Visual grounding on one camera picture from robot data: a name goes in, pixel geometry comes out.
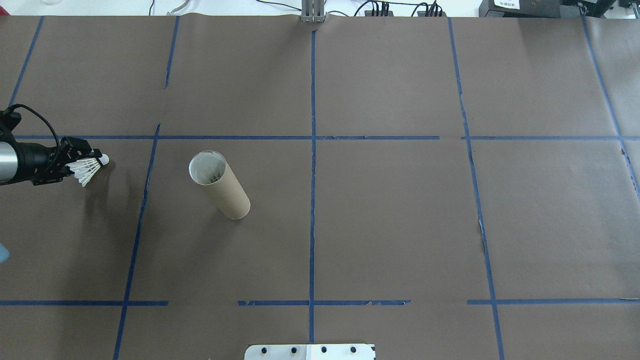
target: wire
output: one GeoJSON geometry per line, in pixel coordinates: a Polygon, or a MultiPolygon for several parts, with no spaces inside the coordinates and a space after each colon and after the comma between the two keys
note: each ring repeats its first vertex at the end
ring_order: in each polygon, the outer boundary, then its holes
{"type": "Polygon", "coordinates": [[[302,11],[302,9],[299,9],[295,6],[291,6],[291,5],[287,5],[287,4],[283,4],[283,3],[272,3],[271,1],[265,1],[265,0],[256,0],[259,3],[263,3],[263,4],[273,4],[273,5],[282,5],[282,6],[286,6],[288,8],[292,8],[293,10],[297,10],[299,12],[302,11]]]}
{"type": "Polygon", "coordinates": [[[418,11],[418,8],[420,6],[424,5],[426,7],[426,9],[424,10],[424,12],[428,12],[429,11],[429,4],[427,3],[419,3],[418,5],[415,6],[415,8],[413,9],[413,12],[411,13],[411,16],[413,17],[415,15],[415,12],[418,11]]]}
{"type": "Polygon", "coordinates": [[[343,15],[344,15],[344,16],[346,16],[346,17],[348,17],[348,16],[349,16],[349,15],[347,15],[347,14],[343,13],[343,12],[339,12],[338,10],[332,10],[332,11],[327,12],[327,13],[341,13],[341,14],[343,14],[343,15]]]}
{"type": "MultiPolygon", "coordinates": [[[[12,113],[17,108],[26,109],[29,112],[31,112],[32,114],[36,115],[40,120],[42,120],[42,122],[44,122],[44,124],[49,128],[49,131],[51,131],[51,134],[53,135],[53,139],[56,141],[56,152],[55,152],[55,155],[53,156],[53,158],[51,159],[51,161],[49,162],[49,164],[47,165],[47,167],[44,169],[44,171],[41,174],[46,173],[47,171],[49,171],[51,169],[53,164],[56,163],[56,160],[58,160],[58,156],[60,155],[60,139],[58,139],[58,134],[56,134],[55,130],[53,129],[51,124],[47,121],[47,119],[45,119],[42,115],[37,113],[34,109],[30,108],[29,106],[22,105],[22,104],[13,104],[13,105],[9,106],[4,112],[5,113],[12,113]]],[[[21,181],[31,180],[31,179],[34,179],[37,175],[38,174],[30,176],[30,177],[26,177],[24,179],[18,179],[18,180],[9,181],[7,183],[1,183],[0,185],[9,185],[9,184],[19,183],[21,181]]]]}
{"type": "Polygon", "coordinates": [[[174,15],[175,15],[175,13],[177,13],[177,12],[179,12],[180,10],[184,9],[184,8],[185,8],[185,6],[187,6],[187,5],[189,4],[189,2],[190,2],[190,1],[191,1],[191,0],[185,0],[185,1],[184,1],[184,3],[182,3],[182,5],[180,5],[180,6],[178,6],[177,8],[175,8],[175,9],[171,10],[171,11],[169,12],[169,14],[168,14],[168,15],[169,15],[169,16],[174,16],[174,15]]]}
{"type": "Polygon", "coordinates": [[[378,7],[378,2],[373,1],[373,0],[366,0],[364,3],[362,3],[360,5],[360,7],[358,8],[358,10],[356,10],[356,12],[353,14],[353,16],[358,16],[358,12],[360,12],[360,10],[367,4],[367,3],[372,3],[371,5],[371,15],[373,15],[373,4],[375,4],[376,7],[378,7]]]}

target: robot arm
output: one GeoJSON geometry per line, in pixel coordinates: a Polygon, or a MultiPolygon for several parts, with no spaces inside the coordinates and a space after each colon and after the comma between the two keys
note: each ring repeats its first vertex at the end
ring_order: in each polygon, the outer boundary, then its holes
{"type": "Polygon", "coordinates": [[[92,149],[86,140],[69,136],[58,140],[58,135],[50,123],[40,114],[21,104],[14,104],[0,113],[0,185],[31,181],[34,185],[59,183],[74,172],[69,164],[82,159],[105,158],[98,149],[92,149]],[[21,115],[18,108],[24,108],[42,120],[56,141],[56,146],[46,147],[39,143],[16,141],[12,131],[18,126],[21,115]]]}

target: metal bracket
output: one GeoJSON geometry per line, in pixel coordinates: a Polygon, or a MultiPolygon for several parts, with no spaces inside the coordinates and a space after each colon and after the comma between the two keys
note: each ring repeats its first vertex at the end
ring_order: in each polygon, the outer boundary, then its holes
{"type": "Polygon", "coordinates": [[[302,22],[324,22],[324,0],[302,0],[302,22]]]}
{"type": "Polygon", "coordinates": [[[375,360],[371,344],[252,345],[244,360],[375,360]]]}

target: silver cylinder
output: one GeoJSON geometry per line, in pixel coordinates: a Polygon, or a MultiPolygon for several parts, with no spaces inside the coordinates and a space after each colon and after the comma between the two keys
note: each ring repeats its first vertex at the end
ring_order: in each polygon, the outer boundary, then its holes
{"type": "Polygon", "coordinates": [[[0,183],[5,183],[18,172],[18,156],[13,147],[6,142],[0,142],[0,183]]]}

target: shuttlecock cork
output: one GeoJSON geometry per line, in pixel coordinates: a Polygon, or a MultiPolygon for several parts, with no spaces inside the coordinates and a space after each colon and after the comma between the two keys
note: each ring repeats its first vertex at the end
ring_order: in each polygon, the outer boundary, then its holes
{"type": "Polygon", "coordinates": [[[82,187],[85,187],[89,180],[95,175],[98,170],[104,165],[109,163],[109,156],[107,154],[102,154],[99,158],[89,158],[78,160],[75,163],[70,163],[67,166],[69,170],[73,171],[74,178],[78,179],[78,182],[82,184],[82,187]]]}

